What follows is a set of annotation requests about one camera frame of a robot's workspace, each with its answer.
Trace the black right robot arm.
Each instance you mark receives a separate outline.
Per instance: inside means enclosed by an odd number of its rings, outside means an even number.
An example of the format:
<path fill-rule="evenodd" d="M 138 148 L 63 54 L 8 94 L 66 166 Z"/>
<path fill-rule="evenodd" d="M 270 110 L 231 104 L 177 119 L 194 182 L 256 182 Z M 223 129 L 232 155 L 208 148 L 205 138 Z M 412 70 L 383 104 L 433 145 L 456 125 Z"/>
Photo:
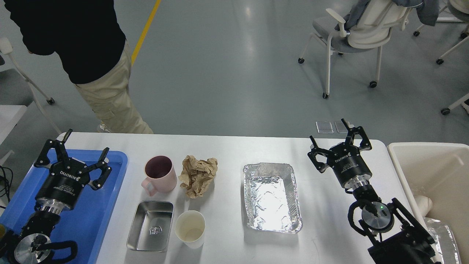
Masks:
<path fill-rule="evenodd" d="M 435 240 L 427 229 L 397 198 L 383 203 L 370 184 L 372 172 L 361 154 L 372 149 L 365 129 L 341 122 L 346 139 L 324 149 L 310 136 L 307 156 L 320 173 L 331 168 L 341 188 L 355 198 L 347 212 L 350 227 L 370 240 L 368 253 L 376 264 L 435 264 Z"/>

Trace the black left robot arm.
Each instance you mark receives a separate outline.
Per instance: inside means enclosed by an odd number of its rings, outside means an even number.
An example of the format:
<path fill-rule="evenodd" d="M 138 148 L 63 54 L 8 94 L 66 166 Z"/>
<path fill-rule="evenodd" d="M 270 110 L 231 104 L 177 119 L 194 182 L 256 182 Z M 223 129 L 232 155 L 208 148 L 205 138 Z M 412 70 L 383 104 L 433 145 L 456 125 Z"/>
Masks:
<path fill-rule="evenodd" d="M 9 230 L 1 238 L 1 256 L 11 264 L 65 264 L 77 257 L 75 241 L 52 242 L 51 233 L 61 212 L 75 208 L 85 186 L 101 189 L 112 168 L 106 161 L 108 147 L 91 165 L 70 157 L 65 143 L 71 134 L 69 129 L 62 140 L 47 140 L 33 164 L 47 168 L 48 176 L 35 196 L 34 213 L 21 232 Z"/>

